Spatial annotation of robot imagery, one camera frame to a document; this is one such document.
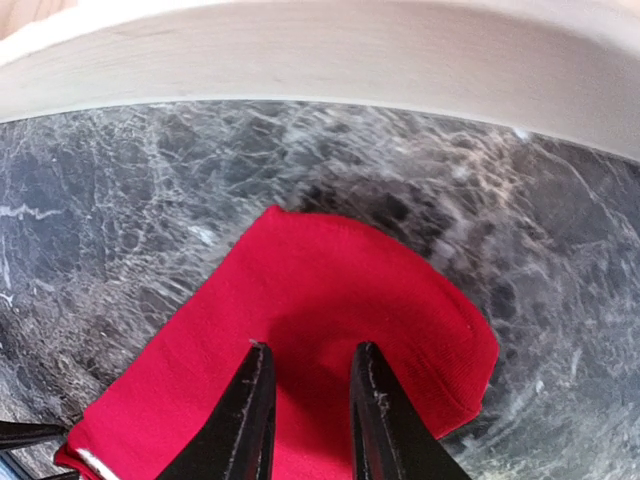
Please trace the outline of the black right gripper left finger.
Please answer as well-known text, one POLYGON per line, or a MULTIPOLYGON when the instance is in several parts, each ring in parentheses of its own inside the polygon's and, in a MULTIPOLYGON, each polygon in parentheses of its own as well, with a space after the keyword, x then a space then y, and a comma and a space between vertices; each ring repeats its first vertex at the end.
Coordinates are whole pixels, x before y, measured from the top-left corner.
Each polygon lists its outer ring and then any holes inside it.
POLYGON ((275 446, 276 376, 271 349, 254 344, 213 412, 161 472, 161 479, 270 479, 275 446))

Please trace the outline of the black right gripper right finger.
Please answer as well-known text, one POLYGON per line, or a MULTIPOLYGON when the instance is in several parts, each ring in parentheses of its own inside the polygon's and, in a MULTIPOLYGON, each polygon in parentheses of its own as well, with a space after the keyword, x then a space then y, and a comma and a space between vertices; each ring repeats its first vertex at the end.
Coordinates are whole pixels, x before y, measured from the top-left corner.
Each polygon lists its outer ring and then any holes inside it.
POLYGON ((469 480, 428 431, 379 347, 356 348, 350 377, 353 477, 469 480))

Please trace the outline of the red sock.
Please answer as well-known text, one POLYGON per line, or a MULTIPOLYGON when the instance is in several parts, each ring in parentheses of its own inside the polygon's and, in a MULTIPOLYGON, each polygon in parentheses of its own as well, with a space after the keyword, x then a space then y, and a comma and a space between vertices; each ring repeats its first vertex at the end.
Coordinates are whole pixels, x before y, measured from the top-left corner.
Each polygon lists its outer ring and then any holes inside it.
POLYGON ((499 356, 480 311, 418 254, 358 221, 275 206, 85 410, 55 463, 85 479, 157 478, 254 341, 275 359, 277 479, 350 477, 358 344, 380 347, 438 438, 479 414, 499 356))

